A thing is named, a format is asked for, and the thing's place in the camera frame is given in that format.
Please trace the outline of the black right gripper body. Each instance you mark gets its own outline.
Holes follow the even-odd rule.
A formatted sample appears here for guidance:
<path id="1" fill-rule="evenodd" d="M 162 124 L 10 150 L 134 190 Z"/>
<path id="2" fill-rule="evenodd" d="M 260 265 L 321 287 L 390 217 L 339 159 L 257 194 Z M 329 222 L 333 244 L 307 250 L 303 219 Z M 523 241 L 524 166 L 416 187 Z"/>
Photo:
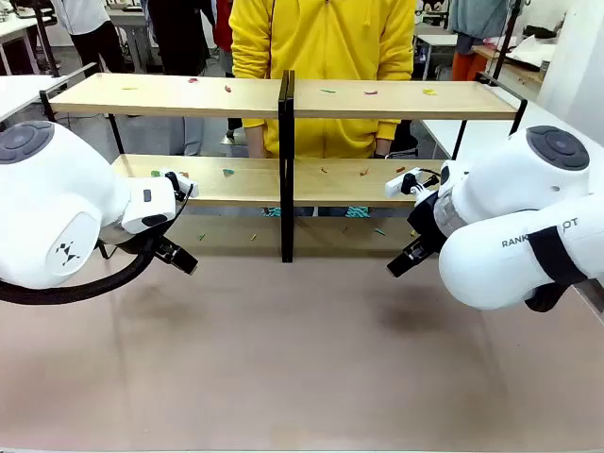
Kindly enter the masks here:
<path id="1" fill-rule="evenodd" d="M 440 251 L 445 244 L 446 236 L 439 229 L 434 217 L 437 200 L 438 194 L 432 193 L 411 211 L 407 222 L 416 233 L 411 246 L 420 247 L 424 251 Z"/>

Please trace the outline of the person's right hand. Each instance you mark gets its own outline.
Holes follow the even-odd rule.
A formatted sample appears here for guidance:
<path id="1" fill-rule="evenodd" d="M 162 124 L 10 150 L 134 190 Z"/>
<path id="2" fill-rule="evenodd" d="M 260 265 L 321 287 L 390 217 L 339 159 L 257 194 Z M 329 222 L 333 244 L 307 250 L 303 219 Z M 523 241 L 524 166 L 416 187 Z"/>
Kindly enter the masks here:
<path id="1" fill-rule="evenodd" d="M 263 127 L 262 126 L 247 127 L 245 129 L 245 136 L 247 139 L 249 158 L 264 159 L 265 158 L 265 148 L 264 148 L 264 140 L 263 140 Z"/>

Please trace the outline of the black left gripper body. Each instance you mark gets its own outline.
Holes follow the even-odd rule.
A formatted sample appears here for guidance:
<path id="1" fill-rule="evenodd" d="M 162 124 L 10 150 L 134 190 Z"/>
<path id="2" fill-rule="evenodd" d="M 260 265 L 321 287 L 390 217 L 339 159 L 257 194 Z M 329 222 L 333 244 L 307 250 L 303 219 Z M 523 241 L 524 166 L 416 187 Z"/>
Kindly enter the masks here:
<path id="1" fill-rule="evenodd" d="M 175 256 L 175 244 L 164 236 L 153 236 L 151 238 L 152 251 L 159 260 L 173 260 Z"/>

